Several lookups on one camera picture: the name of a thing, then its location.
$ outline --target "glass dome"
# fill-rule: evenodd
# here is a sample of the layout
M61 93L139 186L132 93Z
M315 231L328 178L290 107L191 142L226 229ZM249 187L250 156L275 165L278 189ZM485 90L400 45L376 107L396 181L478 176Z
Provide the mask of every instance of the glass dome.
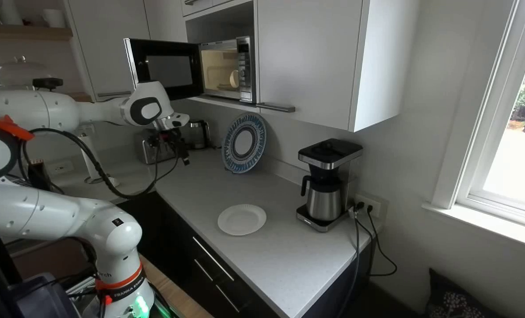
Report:
M33 79L51 78L48 68L41 63L27 62L24 56L14 62L0 65L0 88L34 90Z

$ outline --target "open microwave door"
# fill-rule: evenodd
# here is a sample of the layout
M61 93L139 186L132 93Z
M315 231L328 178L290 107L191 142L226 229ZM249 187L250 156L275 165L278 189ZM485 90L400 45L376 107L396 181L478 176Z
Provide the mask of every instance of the open microwave door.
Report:
M198 44L125 39L133 84L159 81L171 101L204 93Z

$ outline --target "dark cushion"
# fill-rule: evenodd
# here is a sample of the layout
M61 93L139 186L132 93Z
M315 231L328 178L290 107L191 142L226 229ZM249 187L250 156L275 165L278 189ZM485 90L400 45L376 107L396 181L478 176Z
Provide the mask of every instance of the dark cushion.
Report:
M426 306L425 318L504 318L431 268L430 285L432 293Z

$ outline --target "white countertop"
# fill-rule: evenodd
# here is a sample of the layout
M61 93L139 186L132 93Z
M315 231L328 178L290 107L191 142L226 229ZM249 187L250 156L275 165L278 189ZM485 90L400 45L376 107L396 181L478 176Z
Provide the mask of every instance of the white countertop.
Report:
M173 160L159 165L159 174ZM142 191L154 175L154 165L134 159L105 165L117 178L122 193ZM67 195L119 202L103 183L87 185L82 175L53 178ZM299 318L317 301L349 266L355 254L355 226L346 219L327 233L319 233L296 219L296 208L305 203L300 186L281 177L253 169L232 174L224 169L220 151L190 153L190 165L182 162L158 181L156 191L185 219L227 264L261 298L285 318ZM258 231L233 237L217 225L219 214L242 203L255 204L266 211L265 225ZM368 229L365 215L359 221ZM359 251L370 242L360 231Z

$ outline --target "drawer handle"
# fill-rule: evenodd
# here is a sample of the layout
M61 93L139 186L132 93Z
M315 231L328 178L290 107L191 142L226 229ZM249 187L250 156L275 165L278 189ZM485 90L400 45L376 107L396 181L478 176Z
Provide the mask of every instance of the drawer handle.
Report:
M213 282L213 278L208 274L207 270L204 269L204 267L200 264L200 262L198 262L196 258L194 258L194 262L196 262L196 264L200 267L202 272L204 272L204 274L209 278L209 280Z
M221 290L220 286L218 286L216 284L216 287L217 289L220 291L220 293L226 298L226 300L228 300L229 304L233 307L233 309L236 311L236 312L239 312L239 309L237 308L237 306L235 306L235 304L233 304L233 302L229 299L229 297L227 297L227 295L224 293L223 290Z
M192 238L194 239L194 242L196 242L196 244L198 244L202 248L202 250L204 250L204 252L212 259L212 261L215 262L221 270L223 270L223 272L229 277L229 279L235 281L233 277L216 261L216 259L213 258L213 256L208 252L208 250L206 250L204 246L200 242L198 242L198 240L195 237Z
M294 106L279 106L273 103L266 102L257 103L257 106L264 109L282 111L283 113L293 113L296 111L296 107Z
M130 94L131 94L131 91L113 92L113 93L98 93L97 97L110 97L110 96L130 95Z

